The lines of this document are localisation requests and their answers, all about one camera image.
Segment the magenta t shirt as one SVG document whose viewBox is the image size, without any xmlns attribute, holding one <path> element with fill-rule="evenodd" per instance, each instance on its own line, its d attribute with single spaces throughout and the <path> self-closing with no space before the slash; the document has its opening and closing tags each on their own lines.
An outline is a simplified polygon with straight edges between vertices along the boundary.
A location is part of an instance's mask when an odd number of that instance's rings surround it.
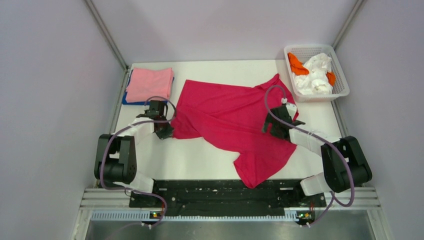
<svg viewBox="0 0 424 240">
<path fill-rule="evenodd" d="M 176 139 L 204 138 L 218 149 L 239 153 L 234 161 L 242 182 L 255 188 L 280 171 L 296 145 L 262 131 L 268 109 L 294 98 L 276 74 L 254 87 L 186 80 L 171 122 Z"/>
</svg>

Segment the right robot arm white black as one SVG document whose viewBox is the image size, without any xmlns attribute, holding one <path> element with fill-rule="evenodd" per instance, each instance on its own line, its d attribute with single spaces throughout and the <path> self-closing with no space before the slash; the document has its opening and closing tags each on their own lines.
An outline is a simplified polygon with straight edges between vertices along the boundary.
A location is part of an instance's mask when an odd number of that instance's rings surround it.
<svg viewBox="0 0 424 240">
<path fill-rule="evenodd" d="M 293 200 L 299 206 L 307 206 L 314 195 L 340 193 L 360 186 L 373 178 L 373 173 L 357 138 L 336 137 L 309 128 L 304 122 L 294 120 L 295 106 L 284 103 L 267 110 L 262 131 L 301 146 L 321 158 L 323 171 L 304 178 L 299 189 L 293 192 Z"/>
</svg>

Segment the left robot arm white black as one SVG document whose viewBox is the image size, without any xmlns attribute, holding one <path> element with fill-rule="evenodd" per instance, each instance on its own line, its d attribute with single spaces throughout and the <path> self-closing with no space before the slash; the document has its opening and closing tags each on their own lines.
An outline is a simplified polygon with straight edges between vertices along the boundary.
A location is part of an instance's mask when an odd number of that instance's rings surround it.
<svg viewBox="0 0 424 240">
<path fill-rule="evenodd" d="M 167 114 L 175 105 L 160 96 L 148 98 L 145 104 L 148 108 L 128 126 L 99 136 L 94 176 L 101 188 L 136 192 L 147 206 L 154 207 L 161 194 L 154 189 L 154 179 L 138 171 L 137 146 L 153 135 L 160 140 L 172 137 L 174 129 Z"/>
</svg>

